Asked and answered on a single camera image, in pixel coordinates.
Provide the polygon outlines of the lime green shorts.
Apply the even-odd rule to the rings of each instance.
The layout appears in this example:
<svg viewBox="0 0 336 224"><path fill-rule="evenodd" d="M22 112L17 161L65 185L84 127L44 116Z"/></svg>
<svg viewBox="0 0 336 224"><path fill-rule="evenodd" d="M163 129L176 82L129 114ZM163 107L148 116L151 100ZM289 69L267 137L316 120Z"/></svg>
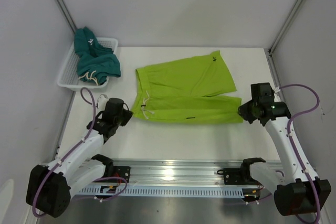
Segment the lime green shorts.
<svg viewBox="0 0 336 224"><path fill-rule="evenodd" d="M220 51L137 68L134 117L151 122L240 124L242 104Z"/></svg>

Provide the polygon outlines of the teal green shorts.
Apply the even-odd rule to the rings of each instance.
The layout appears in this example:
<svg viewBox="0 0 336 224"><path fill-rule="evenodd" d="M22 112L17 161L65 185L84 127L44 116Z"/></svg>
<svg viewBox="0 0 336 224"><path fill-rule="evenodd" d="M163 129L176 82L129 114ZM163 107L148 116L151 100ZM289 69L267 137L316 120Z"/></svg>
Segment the teal green shorts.
<svg viewBox="0 0 336 224"><path fill-rule="evenodd" d="M80 81L99 86L108 77L121 77L121 65L114 50L99 43L88 27L76 30L73 43L79 57L76 73Z"/></svg>

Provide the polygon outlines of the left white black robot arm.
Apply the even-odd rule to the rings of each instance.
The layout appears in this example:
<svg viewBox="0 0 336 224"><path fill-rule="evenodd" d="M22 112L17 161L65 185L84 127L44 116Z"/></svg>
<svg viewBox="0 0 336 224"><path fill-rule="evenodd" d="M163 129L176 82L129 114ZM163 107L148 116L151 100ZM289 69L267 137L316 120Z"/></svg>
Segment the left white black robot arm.
<svg viewBox="0 0 336 224"><path fill-rule="evenodd" d="M125 126L133 113L122 99L109 98L89 122L84 139L69 154L47 165L36 165L30 172L26 203L54 218L62 215L72 198L91 182L127 183L113 160L100 154L103 145Z"/></svg>

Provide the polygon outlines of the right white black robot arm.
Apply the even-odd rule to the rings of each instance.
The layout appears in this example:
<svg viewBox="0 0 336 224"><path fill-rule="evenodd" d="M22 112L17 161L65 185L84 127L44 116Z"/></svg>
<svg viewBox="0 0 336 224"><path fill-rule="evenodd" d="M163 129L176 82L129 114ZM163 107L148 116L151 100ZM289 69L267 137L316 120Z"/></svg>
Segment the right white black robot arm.
<svg viewBox="0 0 336 224"><path fill-rule="evenodd" d="M266 187L281 215L315 214L319 220L331 185L320 179L304 154L292 127L299 114L291 115L283 101L275 100L275 93L270 83L252 84L251 100L239 107L238 114L249 123L259 121L266 129L276 147L283 174L271 169L262 158L248 158L241 164L240 179L246 184L257 181Z"/></svg>

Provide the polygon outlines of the white plastic basket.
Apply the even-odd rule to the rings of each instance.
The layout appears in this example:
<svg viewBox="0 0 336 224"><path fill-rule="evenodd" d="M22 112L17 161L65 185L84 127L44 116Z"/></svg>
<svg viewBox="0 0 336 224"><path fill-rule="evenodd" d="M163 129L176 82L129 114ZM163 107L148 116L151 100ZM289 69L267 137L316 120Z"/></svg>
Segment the white plastic basket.
<svg viewBox="0 0 336 224"><path fill-rule="evenodd" d="M74 92L79 92L83 87L93 90L104 90L109 82L110 77L107 77L106 82L100 86L91 82L83 82L77 75L78 61L79 56L75 53L73 42L60 68L60 72L57 77L57 85L62 88L70 89Z"/></svg>

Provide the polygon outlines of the right aluminium frame post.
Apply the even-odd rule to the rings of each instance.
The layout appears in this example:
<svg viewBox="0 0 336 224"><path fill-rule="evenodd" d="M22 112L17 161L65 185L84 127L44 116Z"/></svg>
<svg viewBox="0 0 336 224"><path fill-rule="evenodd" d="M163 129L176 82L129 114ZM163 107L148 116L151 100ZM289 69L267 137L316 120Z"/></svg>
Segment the right aluminium frame post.
<svg viewBox="0 0 336 224"><path fill-rule="evenodd" d="M290 9L288 15L285 18L285 21L281 25L279 31L277 32L270 48L268 49L268 53L270 56L275 52L280 42L285 37L288 29L291 27L294 22L296 16L299 14L301 8L303 7L306 0L295 0L292 8Z"/></svg>

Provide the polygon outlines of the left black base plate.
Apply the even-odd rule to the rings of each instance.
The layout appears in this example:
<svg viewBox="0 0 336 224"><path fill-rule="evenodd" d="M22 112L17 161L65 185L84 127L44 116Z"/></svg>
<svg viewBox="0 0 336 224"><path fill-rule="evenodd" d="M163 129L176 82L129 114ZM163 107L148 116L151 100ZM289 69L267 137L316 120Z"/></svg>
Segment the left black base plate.
<svg viewBox="0 0 336 224"><path fill-rule="evenodd" d="M131 167L130 166L114 166L112 176L118 176L124 178L127 182L129 182L131 175Z"/></svg>

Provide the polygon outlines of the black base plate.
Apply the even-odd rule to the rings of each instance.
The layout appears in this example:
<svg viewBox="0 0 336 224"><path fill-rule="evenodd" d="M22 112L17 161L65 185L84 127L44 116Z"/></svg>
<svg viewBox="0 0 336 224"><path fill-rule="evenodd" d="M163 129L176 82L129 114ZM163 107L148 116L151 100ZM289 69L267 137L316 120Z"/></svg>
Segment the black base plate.
<svg viewBox="0 0 336 224"><path fill-rule="evenodd" d="M131 175L131 167L130 166L114 166L112 176L118 176L124 178L127 182L129 182Z"/></svg>
<svg viewBox="0 0 336 224"><path fill-rule="evenodd" d="M217 170L217 175L224 178L225 185L255 185L249 172L243 168L223 168Z"/></svg>

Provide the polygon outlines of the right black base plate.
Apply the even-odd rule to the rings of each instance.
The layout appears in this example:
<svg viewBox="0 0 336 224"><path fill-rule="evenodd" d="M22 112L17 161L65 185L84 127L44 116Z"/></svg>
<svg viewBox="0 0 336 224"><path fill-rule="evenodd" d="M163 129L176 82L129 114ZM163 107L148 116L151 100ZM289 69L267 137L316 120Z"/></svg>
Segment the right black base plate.
<svg viewBox="0 0 336 224"><path fill-rule="evenodd" d="M255 185L249 172L243 168L223 168L217 170L217 175L224 178L225 185Z"/></svg>

